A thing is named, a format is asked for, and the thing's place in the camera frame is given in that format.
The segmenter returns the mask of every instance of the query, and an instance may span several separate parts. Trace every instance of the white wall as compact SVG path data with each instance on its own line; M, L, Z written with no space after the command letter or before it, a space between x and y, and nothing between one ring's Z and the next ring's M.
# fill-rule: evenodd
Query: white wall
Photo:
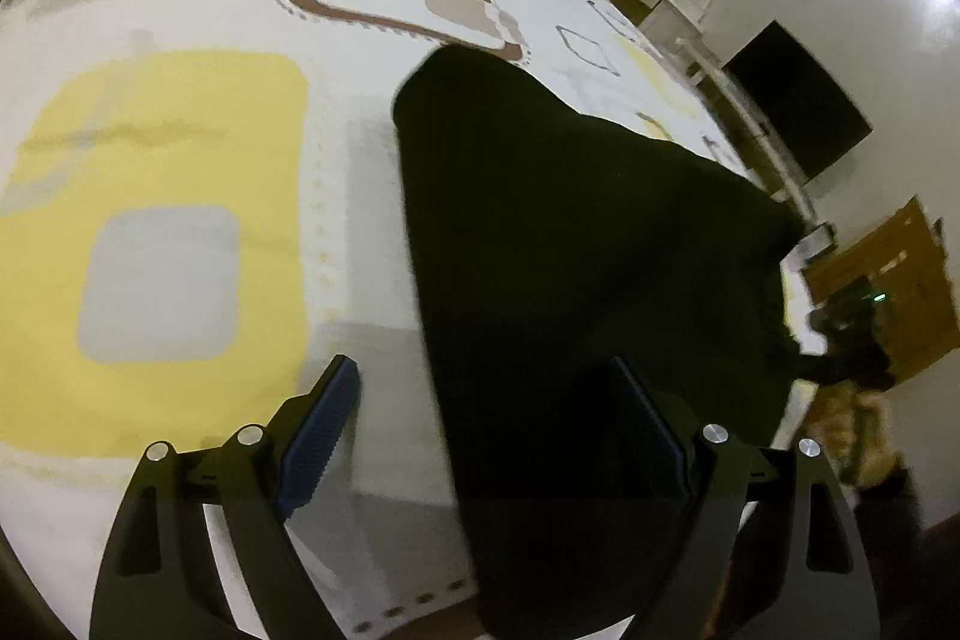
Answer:
M960 279L960 0L713 0L704 42L726 61L774 19L874 127L810 183L822 219L848 244L918 194ZM926 523L960 512L960 352L890 396Z

